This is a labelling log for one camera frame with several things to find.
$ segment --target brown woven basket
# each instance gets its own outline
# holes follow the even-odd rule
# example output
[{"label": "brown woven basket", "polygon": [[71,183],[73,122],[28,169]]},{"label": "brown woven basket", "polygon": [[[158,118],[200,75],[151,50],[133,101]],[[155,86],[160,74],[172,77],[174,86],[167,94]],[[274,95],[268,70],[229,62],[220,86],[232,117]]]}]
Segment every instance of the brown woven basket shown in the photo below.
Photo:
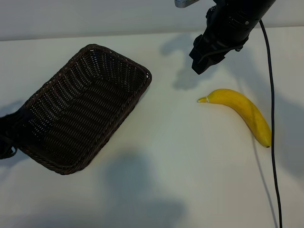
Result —
[{"label": "brown woven basket", "polygon": [[0,119],[6,126],[0,149],[9,147],[10,157],[11,148],[19,148],[63,175],[80,171],[134,109],[151,79],[145,67],[88,45],[21,107],[18,117]]}]

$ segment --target white table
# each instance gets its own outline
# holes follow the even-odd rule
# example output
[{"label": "white table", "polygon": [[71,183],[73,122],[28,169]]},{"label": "white table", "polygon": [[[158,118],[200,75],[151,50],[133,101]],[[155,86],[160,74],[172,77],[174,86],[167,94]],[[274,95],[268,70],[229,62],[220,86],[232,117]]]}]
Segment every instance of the white table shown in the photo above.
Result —
[{"label": "white table", "polygon": [[[275,152],[284,227],[304,227],[304,27],[267,29],[276,92]],[[146,66],[152,83],[85,170],[61,176],[21,152],[0,161],[2,228],[274,228],[271,151],[228,107],[198,104],[242,92],[270,123],[265,41],[254,30],[198,76],[198,33],[0,42],[0,114],[16,111],[80,48],[109,47]]]}]

